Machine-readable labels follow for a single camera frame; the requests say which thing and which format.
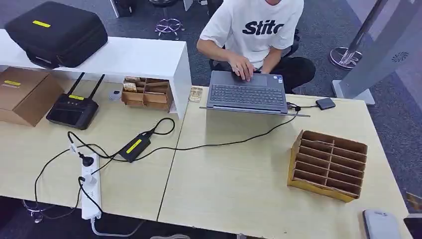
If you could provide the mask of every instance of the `man's hand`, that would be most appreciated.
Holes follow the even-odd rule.
[[[240,76],[242,80],[250,81],[255,68],[248,58],[232,52],[228,57],[228,62],[237,76]]]

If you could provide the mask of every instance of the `case handle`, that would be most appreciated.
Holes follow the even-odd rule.
[[[25,51],[26,52],[26,56],[28,56],[29,60],[34,63],[35,65],[47,68],[47,69],[54,69],[59,67],[59,64],[57,63],[57,61],[47,61],[47,60],[43,60],[42,58],[39,58],[37,56],[35,56],[34,54],[32,54],[29,51]]]

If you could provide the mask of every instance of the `white shelf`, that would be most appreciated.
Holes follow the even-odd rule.
[[[0,65],[43,69],[30,62],[4,29],[0,29],[0,52]],[[110,82],[122,82],[123,76],[169,80],[180,119],[184,117],[192,86],[188,52],[183,41],[109,37],[100,50],[78,67],[60,67],[54,71],[67,72],[71,78],[78,75],[72,72],[106,74],[104,81]]]

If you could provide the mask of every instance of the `yellow label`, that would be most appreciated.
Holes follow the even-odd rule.
[[[15,81],[4,81],[4,82],[7,83],[7,84],[14,85],[14,86],[20,86],[19,82],[15,82]]]
[[[51,26],[50,24],[46,24],[46,23],[43,23],[43,22],[40,22],[40,21],[37,21],[37,20],[33,21],[32,23],[43,26],[43,27],[50,27]]]
[[[69,95],[69,98],[76,99],[76,100],[80,100],[80,101],[84,99],[83,97],[80,97],[80,96],[74,96],[74,95]]]
[[[132,145],[132,147],[130,147],[127,151],[126,151],[126,153],[130,153],[130,152],[132,152],[132,150],[135,148],[135,147],[137,147],[138,146],[138,144],[140,144],[142,142],[142,140],[141,139],[138,139],[138,141],[136,142],[136,143],[134,143],[133,145]]]

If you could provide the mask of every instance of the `cardboard compartment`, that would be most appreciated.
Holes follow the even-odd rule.
[[[337,147],[333,147],[333,154],[337,155],[337,156],[341,156],[341,157],[345,157],[345,158],[350,158],[356,161],[360,161],[360,162],[366,162],[366,155],[362,154],[362,153],[356,153],[344,148],[337,148]]]
[[[325,178],[320,175],[309,173],[309,172],[298,170],[298,169],[295,169],[294,177],[300,178],[306,181],[314,182],[320,185],[323,185],[325,182]]]
[[[331,153],[332,151],[332,146],[322,141],[311,141],[308,139],[302,139],[302,145],[308,148],[317,149],[317,150],[324,151],[327,153]]]
[[[359,171],[363,171],[365,169],[365,163],[363,162],[356,161],[350,158],[336,156],[336,155],[333,155],[331,157],[331,162],[344,165],[349,168],[357,169]]]
[[[353,152],[365,154],[368,152],[368,147],[362,143],[350,141],[343,138],[337,138],[334,146],[338,148],[347,149]]]
[[[327,176],[327,173],[328,173],[327,168],[318,167],[318,166],[300,162],[300,161],[296,161],[295,169],[299,169],[305,172],[309,172],[309,173],[313,173],[313,174],[317,174],[321,176]]]
[[[360,187],[353,185],[351,183],[342,182],[339,180],[327,179],[327,186],[333,187],[339,190],[343,190],[344,192],[352,193],[354,196],[358,196],[360,194]]]
[[[367,146],[302,131],[292,146],[287,185],[345,202],[360,196]]]
[[[126,77],[125,82],[136,85],[137,92],[123,88],[121,100],[128,106],[170,110],[173,95],[167,80]]]
[[[297,161],[301,161],[301,162],[305,162],[308,164],[312,164],[318,167],[322,167],[322,168],[328,168],[329,166],[329,161],[327,160],[323,160],[320,158],[315,158],[303,153],[298,153],[297,157],[296,157]]]
[[[306,154],[306,155],[309,155],[309,156],[312,156],[312,157],[315,157],[315,158],[327,160],[327,161],[329,161],[329,159],[330,159],[329,153],[324,152],[324,151],[320,151],[320,150],[317,150],[317,149],[313,149],[313,148],[308,148],[308,147],[305,147],[305,146],[301,146],[299,148],[299,153],[303,153],[303,154]]]
[[[341,164],[336,164],[333,162],[330,163],[330,170],[344,173],[344,174],[351,175],[358,178],[363,178],[363,171],[349,168],[349,167],[343,166]]]
[[[361,178],[357,178],[357,177],[350,176],[350,175],[343,174],[343,173],[338,173],[338,172],[331,171],[331,170],[328,172],[328,178],[337,179],[339,181],[351,183],[351,184],[354,184],[356,186],[362,185],[362,179]]]

